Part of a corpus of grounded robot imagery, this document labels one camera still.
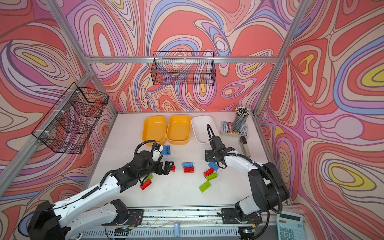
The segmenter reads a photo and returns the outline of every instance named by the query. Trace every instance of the mounting plate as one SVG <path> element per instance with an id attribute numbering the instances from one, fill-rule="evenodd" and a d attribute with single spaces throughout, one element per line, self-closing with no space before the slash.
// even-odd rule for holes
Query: mounting plate
<path id="1" fill-rule="evenodd" d="M 127 226 L 130 226 L 130 225 L 141 225 L 141 222 L 142 222 L 142 219 L 143 219 L 143 212 L 144 210 L 143 209 L 128 209 L 129 211 L 129 216 L 128 216 L 128 220 L 127 222 L 124 224 L 127 225 Z M 116 226 L 115 223 L 107 223 L 107 224 L 103 224 L 103 226 Z"/>

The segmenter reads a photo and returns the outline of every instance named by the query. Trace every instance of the green lego brick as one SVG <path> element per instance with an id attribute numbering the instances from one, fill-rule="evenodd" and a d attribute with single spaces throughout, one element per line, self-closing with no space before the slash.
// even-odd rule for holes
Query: green lego brick
<path id="1" fill-rule="evenodd" d="M 201 185 L 199 187 L 201 193 L 203 193 L 205 190 L 207 190 L 209 187 L 211 186 L 211 184 L 209 182 L 205 182 L 203 185 Z"/>
<path id="2" fill-rule="evenodd" d="M 206 177 L 207 181 L 217 178 L 217 173 L 212 173 Z"/>

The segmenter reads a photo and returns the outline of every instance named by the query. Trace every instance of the black wire mesh basket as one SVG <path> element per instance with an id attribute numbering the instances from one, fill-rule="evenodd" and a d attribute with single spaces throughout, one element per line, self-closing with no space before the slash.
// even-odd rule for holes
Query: black wire mesh basket
<path id="1" fill-rule="evenodd" d="M 107 94 L 93 88 L 77 87 L 39 136 L 32 134 L 53 152 L 81 154 L 108 99 Z"/>
<path id="2" fill-rule="evenodd" d="M 213 86 L 216 66 L 213 51 L 154 51 L 153 85 Z"/>

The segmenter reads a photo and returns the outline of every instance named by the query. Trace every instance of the black cable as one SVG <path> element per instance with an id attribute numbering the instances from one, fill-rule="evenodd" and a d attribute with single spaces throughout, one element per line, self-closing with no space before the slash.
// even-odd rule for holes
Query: black cable
<path id="1" fill-rule="evenodd" d="M 218 166 L 219 168 L 222 168 L 222 169 L 226 169 L 226 168 L 227 168 L 227 165 L 226 165 L 225 163 L 222 163 L 225 167 L 221 167 L 218 163 L 219 163 L 219 162 L 217 162 L 217 166 Z"/>
<path id="2" fill-rule="evenodd" d="M 254 239 L 260 237 L 261 235 L 263 235 L 263 233 L 266 231 L 266 228 L 268 227 L 269 217 L 270 217 L 270 214 L 269 214 L 269 211 L 268 211 L 267 212 L 265 226 L 263 227 L 263 229 L 256 236 L 253 236 L 252 238 L 249 238 L 248 240 L 254 240 Z"/>
<path id="3" fill-rule="evenodd" d="M 271 210 L 274 211 L 277 214 L 280 214 L 283 211 L 283 201 L 282 201 L 281 195 L 279 193 L 279 188 L 278 188 L 275 180 L 273 179 L 273 177 L 269 174 L 269 172 L 264 167 L 262 167 L 259 164 L 253 162 L 249 157 L 244 156 L 244 155 L 239 154 L 239 153 L 226 153 L 226 154 L 219 155 L 217 157 L 226 157 L 226 156 L 239 156 L 239 157 L 244 158 L 245 160 L 249 161 L 250 163 L 253 163 L 254 166 L 258 167 L 267 176 L 267 178 L 269 178 L 273 188 L 275 189 L 275 192 L 276 192 L 276 195 L 277 195 L 277 200 L 278 200 L 278 209 L 276 210 L 274 208 L 271 208 Z"/>
<path id="4" fill-rule="evenodd" d="M 105 235 L 107 236 L 107 238 L 108 238 L 109 240 L 111 240 L 111 239 L 108 237 L 108 233 L 107 233 L 107 229 L 105 228 L 105 225 L 104 225 L 104 231 L 105 231 Z"/>
<path id="5" fill-rule="evenodd" d="M 212 130 L 211 128 L 211 125 L 207 124 L 207 131 L 208 131 L 208 136 L 209 136 L 209 139 L 212 139 L 213 137 L 215 137 L 215 133 L 214 131 Z"/>
<path id="6" fill-rule="evenodd" d="M 140 143 L 140 144 L 136 147 L 136 149 L 135 149 L 135 154 L 137 154 L 137 151 L 139 150 L 139 148 L 140 148 L 141 146 L 143 146 L 144 144 L 150 143 L 150 142 L 157 143 L 155 140 L 147 140 L 147 141 L 145 141 L 145 142 L 142 142 L 142 143 Z"/>

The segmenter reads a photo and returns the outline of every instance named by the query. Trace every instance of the plastic tray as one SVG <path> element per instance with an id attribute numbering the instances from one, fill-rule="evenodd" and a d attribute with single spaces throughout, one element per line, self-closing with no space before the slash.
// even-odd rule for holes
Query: plastic tray
<path id="1" fill-rule="evenodd" d="M 191 118 L 187 115 L 173 115 L 169 119 L 167 139 L 171 144 L 184 145 L 189 141 Z"/>
<path id="2" fill-rule="evenodd" d="M 145 119 L 143 127 L 142 141 L 155 140 L 158 144 L 164 145 L 166 142 L 167 120 L 163 116 L 153 116 Z"/>
<path id="3" fill-rule="evenodd" d="M 214 120 L 210 116 L 204 115 L 192 118 L 192 129 L 198 143 L 209 143 L 207 124 L 211 126 L 214 134 L 218 136 L 218 131 L 216 129 Z"/>

